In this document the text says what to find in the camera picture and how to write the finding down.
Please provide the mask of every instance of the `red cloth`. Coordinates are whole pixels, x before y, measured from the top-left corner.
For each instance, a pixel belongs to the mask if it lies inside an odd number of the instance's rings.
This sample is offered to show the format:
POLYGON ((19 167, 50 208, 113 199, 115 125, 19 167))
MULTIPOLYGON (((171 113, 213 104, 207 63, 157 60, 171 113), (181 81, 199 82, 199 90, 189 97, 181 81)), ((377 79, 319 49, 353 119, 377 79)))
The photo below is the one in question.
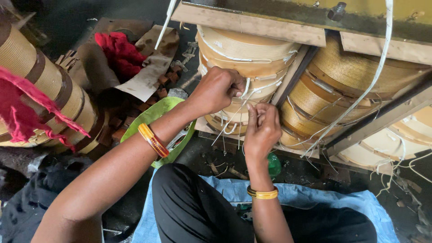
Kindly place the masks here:
POLYGON ((122 83, 137 75, 143 68, 143 61, 147 56, 137 51, 135 46, 127 41, 124 33, 96 33, 95 41, 104 50, 109 67, 122 83))
POLYGON ((80 125, 63 115, 54 101, 38 90, 34 84, 0 67, 0 118, 4 120, 12 136, 11 142, 28 142, 29 138, 35 135, 33 130, 41 129, 49 138, 58 138, 61 143, 75 151, 73 145, 66 141, 65 136, 55 134, 49 126, 39 122, 36 112, 21 101, 20 97, 24 93, 49 112, 54 113, 57 122, 65 122, 73 130, 90 137, 80 125))

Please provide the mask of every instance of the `blue plastic sheet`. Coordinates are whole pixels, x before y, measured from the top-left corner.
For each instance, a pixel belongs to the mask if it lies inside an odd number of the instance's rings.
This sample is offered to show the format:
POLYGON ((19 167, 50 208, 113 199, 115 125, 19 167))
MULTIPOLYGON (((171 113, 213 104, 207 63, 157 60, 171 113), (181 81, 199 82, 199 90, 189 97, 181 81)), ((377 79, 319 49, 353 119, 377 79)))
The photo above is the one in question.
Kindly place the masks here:
MULTIPOLYGON (((214 176, 201 176, 207 183, 233 205, 242 202, 251 202, 246 188, 250 184, 246 180, 217 179, 214 176)), ((152 201, 152 180, 150 181, 143 215, 133 234, 132 243, 160 242, 152 201)), ((340 194, 337 192, 320 191, 294 184, 275 184, 279 189, 278 199, 281 204, 296 208, 308 209, 318 203, 328 204, 331 208, 352 208, 366 215, 374 224, 379 243, 398 243, 393 223, 384 208, 370 191, 340 194)))

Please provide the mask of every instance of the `person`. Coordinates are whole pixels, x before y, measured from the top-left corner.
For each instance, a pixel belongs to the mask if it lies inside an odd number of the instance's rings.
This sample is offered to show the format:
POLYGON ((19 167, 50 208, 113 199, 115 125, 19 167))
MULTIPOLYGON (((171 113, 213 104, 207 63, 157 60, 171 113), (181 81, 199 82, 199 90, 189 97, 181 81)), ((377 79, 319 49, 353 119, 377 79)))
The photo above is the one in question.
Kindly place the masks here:
MULTIPOLYGON (((166 146, 187 124, 231 104, 245 90, 235 70, 213 67, 184 102, 149 125, 166 146)), ((245 159, 250 189, 274 191, 267 155, 281 136, 275 106, 247 104, 245 159)), ((101 242, 101 215, 147 171, 158 154, 140 133, 106 153, 53 201, 32 243, 101 242)), ((348 208, 282 211, 279 200, 252 199, 253 227, 213 187, 186 166, 162 166, 152 183, 159 236, 164 242, 376 242, 373 224, 348 208)))

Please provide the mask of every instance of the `bangle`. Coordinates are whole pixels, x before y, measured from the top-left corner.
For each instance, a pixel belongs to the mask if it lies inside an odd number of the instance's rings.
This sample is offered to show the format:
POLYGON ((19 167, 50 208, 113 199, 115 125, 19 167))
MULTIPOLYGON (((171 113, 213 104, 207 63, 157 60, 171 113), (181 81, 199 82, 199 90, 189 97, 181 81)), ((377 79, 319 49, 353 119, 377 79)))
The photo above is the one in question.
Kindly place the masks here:
POLYGON ((152 148, 156 151, 156 153, 162 157, 166 158, 169 155, 169 151, 162 145, 159 139, 153 134, 152 130, 145 123, 141 123, 138 126, 138 131, 140 131, 141 135, 144 139, 152 146, 152 148))
POLYGON ((277 198, 277 195, 279 193, 279 190, 277 189, 277 187, 273 186, 274 190, 270 191, 270 192, 257 192, 255 190, 251 189, 251 186, 248 186, 248 194, 253 197, 253 198, 257 198, 257 199, 273 199, 273 198, 277 198))

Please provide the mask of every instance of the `nut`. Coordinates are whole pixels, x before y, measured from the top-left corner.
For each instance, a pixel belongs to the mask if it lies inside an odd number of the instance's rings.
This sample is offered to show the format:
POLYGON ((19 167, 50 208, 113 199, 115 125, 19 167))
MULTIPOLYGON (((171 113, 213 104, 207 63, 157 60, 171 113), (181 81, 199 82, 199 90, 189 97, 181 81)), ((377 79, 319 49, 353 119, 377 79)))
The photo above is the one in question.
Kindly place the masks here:
POLYGON ((334 10, 334 8, 330 9, 330 11, 327 14, 327 17, 331 20, 331 21, 341 21, 343 18, 343 15, 345 14, 345 10, 338 13, 334 10))

